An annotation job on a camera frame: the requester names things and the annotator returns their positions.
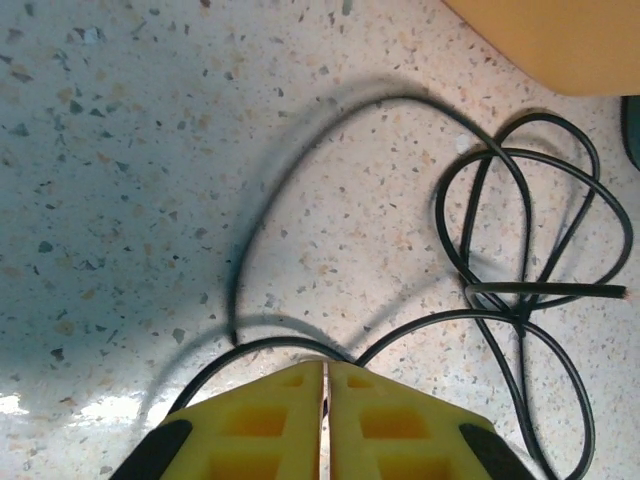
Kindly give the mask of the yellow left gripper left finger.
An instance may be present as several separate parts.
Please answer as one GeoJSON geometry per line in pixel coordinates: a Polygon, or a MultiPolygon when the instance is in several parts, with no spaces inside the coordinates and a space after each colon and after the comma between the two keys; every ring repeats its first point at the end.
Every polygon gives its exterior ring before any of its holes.
{"type": "Polygon", "coordinates": [[[324,365],[309,361],[168,415],[116,479],[316,479],[324,365]]]}

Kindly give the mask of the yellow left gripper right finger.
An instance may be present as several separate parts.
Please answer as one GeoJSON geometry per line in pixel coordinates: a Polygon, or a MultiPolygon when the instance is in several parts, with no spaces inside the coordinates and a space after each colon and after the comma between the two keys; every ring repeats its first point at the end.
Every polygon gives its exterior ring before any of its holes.
{"type": "Polygon", "coordinates": [[[328,375],[331,478],[530,478],[485,417],[349,363],[328,375]]]}

